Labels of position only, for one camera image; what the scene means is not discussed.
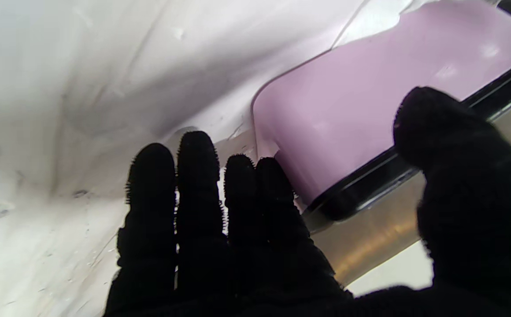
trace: black glove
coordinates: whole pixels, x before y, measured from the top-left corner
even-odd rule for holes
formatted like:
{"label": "black glove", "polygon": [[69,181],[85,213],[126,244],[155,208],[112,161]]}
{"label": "black glove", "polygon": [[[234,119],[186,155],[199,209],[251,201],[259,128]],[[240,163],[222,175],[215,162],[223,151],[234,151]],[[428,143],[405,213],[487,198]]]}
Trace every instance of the black glove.
{"label": "black glove", "polygon": [[121,269],[106,316],[227,316],[351,297],[310,239],[273,158],[256,168],[246,156],[229,159],[228,237],[218,180],[215,147],[204,132],[183,136],[177,175],[165,146],[151,144],[138,153],[127,183],[130,211],[118,233]]}

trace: stainless steel surface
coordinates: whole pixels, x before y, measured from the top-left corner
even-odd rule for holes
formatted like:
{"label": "stainless steel surface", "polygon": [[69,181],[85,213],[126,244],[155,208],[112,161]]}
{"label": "stainless steel surface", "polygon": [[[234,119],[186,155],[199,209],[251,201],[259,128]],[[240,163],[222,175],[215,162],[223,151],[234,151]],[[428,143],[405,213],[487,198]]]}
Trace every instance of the stainless steel surface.
{"label": "stainless steel surface", "polygon": [[[511,142],[511,108],[495,125]],[[369,209],[312,235],[340,283],[348,285],[418,241],[416,204],[423,186],[423,176],[416,175]]]}

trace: black rim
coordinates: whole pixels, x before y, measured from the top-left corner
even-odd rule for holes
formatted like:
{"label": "black rim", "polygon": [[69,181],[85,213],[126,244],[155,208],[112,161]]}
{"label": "black rim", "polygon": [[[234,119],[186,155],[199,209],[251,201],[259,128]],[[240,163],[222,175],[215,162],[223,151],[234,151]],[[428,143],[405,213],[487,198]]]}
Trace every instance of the black rim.
{"label": "black rim", "polygon": [[[462,103],[487,119],[504,114],[511,108],[511,70]],[[391,147],[316,197],[305,213],[320,211],[332,221],[347,219],[416,173]]]}

